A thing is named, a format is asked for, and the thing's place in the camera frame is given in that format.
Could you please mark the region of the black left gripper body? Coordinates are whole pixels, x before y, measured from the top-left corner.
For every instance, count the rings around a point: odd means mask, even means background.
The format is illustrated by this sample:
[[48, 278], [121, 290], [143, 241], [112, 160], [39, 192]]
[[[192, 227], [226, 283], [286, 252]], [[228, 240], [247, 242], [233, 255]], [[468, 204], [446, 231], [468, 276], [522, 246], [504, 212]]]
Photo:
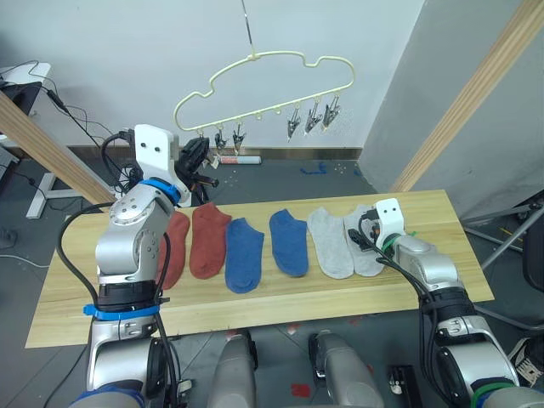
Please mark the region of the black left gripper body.
[[216, 178], [210, 178], [198, 173], [197, 166], [191, 161], [178, 160], [175, 163], [175, 172], [178, 178], [189, 189], [192, 198], [196, 198], [198, 203], [208, 203], [209, 196], [206, 187], [218, 187], [219, 181]]

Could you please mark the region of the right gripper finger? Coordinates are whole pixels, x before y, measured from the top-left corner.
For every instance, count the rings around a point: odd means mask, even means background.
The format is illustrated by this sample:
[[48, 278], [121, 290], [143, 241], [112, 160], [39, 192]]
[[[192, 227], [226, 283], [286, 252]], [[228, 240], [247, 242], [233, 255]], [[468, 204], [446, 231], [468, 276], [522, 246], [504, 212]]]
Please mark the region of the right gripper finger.
[[371, 241], [365, 236], [364, 233], [356, 230], [348, 230], [349, 239], [362, 251], [369, 251], [371, 249]]

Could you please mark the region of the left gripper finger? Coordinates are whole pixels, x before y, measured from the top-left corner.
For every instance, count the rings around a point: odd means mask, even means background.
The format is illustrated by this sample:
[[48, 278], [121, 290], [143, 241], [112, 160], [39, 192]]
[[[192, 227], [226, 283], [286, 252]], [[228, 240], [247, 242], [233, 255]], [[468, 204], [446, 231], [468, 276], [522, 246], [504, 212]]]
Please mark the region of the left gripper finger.
[[203, 168], [211, 163], [211, 159], [209, 157], [209, 144], [209, 138], [196, 139], [195, 160]]
[[178, 167], [182, 171], [194, 171], [198, 168], [197, 142], [188, 142], [179, 152]]

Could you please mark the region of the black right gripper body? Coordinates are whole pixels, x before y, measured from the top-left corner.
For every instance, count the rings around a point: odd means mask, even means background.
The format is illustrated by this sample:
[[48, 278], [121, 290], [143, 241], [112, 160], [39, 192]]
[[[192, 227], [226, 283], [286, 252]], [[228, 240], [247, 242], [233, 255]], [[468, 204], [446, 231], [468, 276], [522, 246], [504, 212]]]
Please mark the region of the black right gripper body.
[[369, 239], [377, 239], [380, 235], [379, 216], [377, 211], [363, 212], [359, 220], [359, 232]]

